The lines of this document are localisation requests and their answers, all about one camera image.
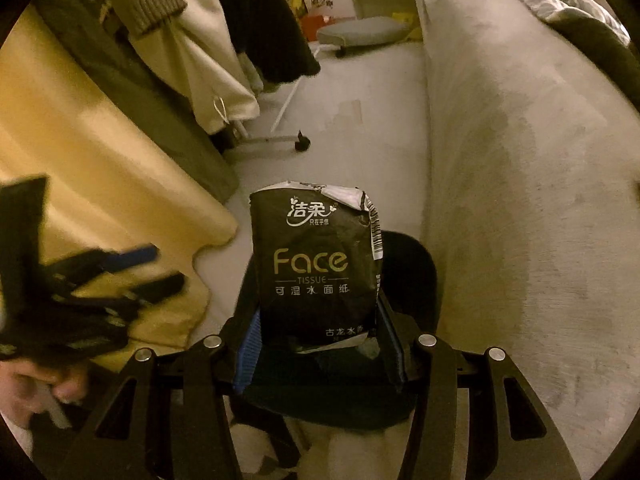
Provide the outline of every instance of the yellow object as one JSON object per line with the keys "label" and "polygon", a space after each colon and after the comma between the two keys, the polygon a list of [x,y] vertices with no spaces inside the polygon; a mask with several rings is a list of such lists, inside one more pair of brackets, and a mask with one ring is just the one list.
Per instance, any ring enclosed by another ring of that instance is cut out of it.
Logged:
{"label": "yellow object", "polygon": [[407,23],[412,27],[405,41],[422,41],[422,28],[417,14],[414,12],[394,12],[391,17],[397,22]]}
{"label": "yellow object", "polygon": [[101,361],[117,371],[139,346],[185,348],[209,300],[193,255],[234,237],[231,213],[123,115],[31,8],[0,49],[0,103],[0,182],[50,176],[44,260],[153,243],[157,262],[103,276],[87,292],[172,270],[188,277],[184,294],[143,310],[127,351]]}

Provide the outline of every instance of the black tissue package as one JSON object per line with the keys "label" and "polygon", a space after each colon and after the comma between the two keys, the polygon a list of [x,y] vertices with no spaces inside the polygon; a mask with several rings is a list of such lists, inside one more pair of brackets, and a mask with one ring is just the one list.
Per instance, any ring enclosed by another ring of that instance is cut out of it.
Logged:
{"label": "black tissue package", "polygon": [[366,193],[283,182],[250,201],[262,342],[309,353],[366,340],[383,256]]}

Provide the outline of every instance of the white floor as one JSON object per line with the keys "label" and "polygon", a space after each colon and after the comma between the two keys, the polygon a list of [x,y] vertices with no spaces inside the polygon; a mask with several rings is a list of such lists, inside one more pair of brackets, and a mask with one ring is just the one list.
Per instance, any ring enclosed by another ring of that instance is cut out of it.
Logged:
{"label": "white floor", "polygon": [[[275,135],[311,139],[308,152],[292,142],[248,144],[227,152],[241,187],[226,204],[240,225],[226,247],[207,250],[196,270],[212,290],[207,317],[192,342],[217,333],[232,315],[252,251],[249,194],[284,180],[359,187],[380,213],[383,229],[419,237],[427,190],[427,114],[421,43],[402,43],[337,59],[321,51],[322,70],[305,79]],[[264,94],[261,115],[245,124],[266,136],[290,93]]]}

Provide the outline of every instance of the ribbed cuff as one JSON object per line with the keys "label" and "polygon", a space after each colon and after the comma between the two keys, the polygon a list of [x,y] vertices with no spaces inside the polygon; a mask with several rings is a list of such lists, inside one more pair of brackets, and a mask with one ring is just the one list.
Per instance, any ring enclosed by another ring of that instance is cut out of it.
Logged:
{"label": "ribbed cuff", "polygon": [[121,16],[129,33],[139,38],[154,30],[170,16],[180,14],[187,7],[184,0],[138,0],[129,7],[129,16]]}

